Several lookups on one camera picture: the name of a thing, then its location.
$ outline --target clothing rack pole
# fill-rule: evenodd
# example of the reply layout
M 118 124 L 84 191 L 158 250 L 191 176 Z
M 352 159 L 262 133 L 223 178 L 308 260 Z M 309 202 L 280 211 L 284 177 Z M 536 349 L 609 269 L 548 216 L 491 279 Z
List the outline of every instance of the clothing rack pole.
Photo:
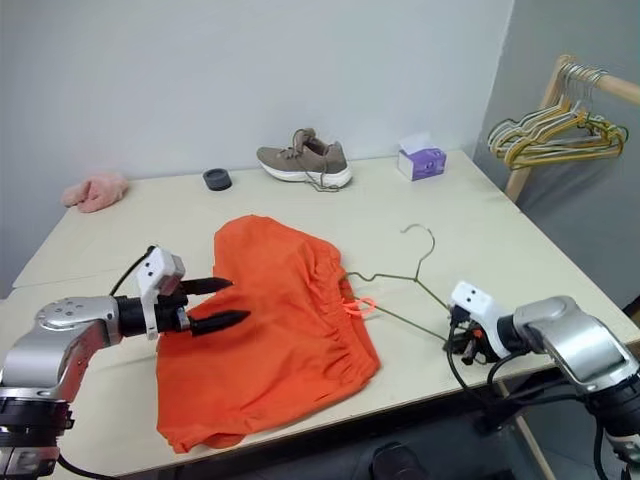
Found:
M 544 97 L 540 103 L 541 109 L 550 107 L 551 104 L 556 101 L 559 93 L 558 89 L 560 87 L 558 75 L 560 74 L 560 69 L 563 65 L 569 62 L 575 62 L 575 58 L 571 55 L 560 55 L 556 60 L 551 78 L 549 79 L 549 84 L 547 85 Z M 596 88 L 620 97 L 629 103 L 640 105 L 640 86 L 634 83 L 627 82 L 626 80 L 607 74 L 603 75 L 595 86 Z M 511 175 L 509 175 L 505 194 L 512 202 L 515 203 L 518 200 L 518 197 L 520 196 L 530 174 L 531 168 L 520 168 L 511 172 Z

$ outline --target purple tissue box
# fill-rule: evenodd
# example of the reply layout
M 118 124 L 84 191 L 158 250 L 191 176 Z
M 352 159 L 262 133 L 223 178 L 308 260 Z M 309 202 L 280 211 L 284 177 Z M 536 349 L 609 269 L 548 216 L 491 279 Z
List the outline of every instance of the purple tissue box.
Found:
M 398 170 L 409 180 L 433 177 L 444 172 L 447 154 L 439 148 L 427 148 L 407 155 L 404 150 L 398 153 Z

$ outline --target orange garment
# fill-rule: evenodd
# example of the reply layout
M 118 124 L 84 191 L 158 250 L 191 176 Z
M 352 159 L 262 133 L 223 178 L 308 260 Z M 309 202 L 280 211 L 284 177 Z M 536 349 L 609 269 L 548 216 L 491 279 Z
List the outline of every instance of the orange garment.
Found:
M 158 431 L 176 453 L 296 420 L 359 391 L 380 366 L 362 316 L 343 306 L 353 296 L 333 245 L 247 216 L 216 233 L 214 253 L 213 274 L 234 286 L 189 315 L 251 315 L 221 332 L 160 338 Z

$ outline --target pink cloth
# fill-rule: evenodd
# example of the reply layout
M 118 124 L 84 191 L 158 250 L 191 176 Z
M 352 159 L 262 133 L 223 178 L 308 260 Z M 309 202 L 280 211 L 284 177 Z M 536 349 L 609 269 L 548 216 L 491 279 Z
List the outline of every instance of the pink cloth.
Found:
M 77 205 L 82 213 L 97 212 L 122 199 L 128 187 L 119 173 L 99 173 L 67 188 L 60 201 L 67 208 Z

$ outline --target table surface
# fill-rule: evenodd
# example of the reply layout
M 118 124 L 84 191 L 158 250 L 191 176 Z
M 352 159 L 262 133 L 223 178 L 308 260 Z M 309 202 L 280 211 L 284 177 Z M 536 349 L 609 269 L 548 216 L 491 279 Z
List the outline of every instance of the table surface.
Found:
M 268 215 L 324 238 L 343 254 L 347 270 L 365 275 L 413 275 L 430 246 L 425 232 L 400 230 L 419 223 L 436 238 L 421 280 L 445 301 L 459 280 L 493 295 L 507 308 L 566 294 L 600 318 L 623 341 L 640 330 L 462 152 L 448 154 L 443 175 L 408 182 L 395 159 L 352 163 L 354 180 L 339 193 L 318 193 L 286 184 L 261 170 L 232 172 L 234 186 L 210 192 L 199 175 L 134 181 L 118 204 L 94 214 L 70 209 L 0 304 L 0 353 L 31 326 L 35 312 L 66 296 L 106 294 L 148 245 L 180 255 L 186 278 L 207 276 L 213 234 L 245 214 Z M 447 312 L 409 282 L 353 280 L 356 292 L 441 335 Z M 132 282 L 122 292 L 135 294 Z M 375 312 L 367 329 L 382 368 L 360 393 L 303 420 L 248 436 L 233 448 L 268 442 L 341 420 L 410 404 L 459 389 L 441 341 L 391 316 Z M 506 365 L 499 376 L 525 373 L 548 363 L 529 355 Z M 486 379 L 487 366 L 460 370 L 470 384 Z M 60 441 L 65 456 L 83 468 L 118 474 L 214 455 L 196 447 L 173 453 L 156 431 L 155 344 L 145 338 L 97 353 L 72 409 L 73 430 Z M 56 470 L 56 478 L 69 475 Z

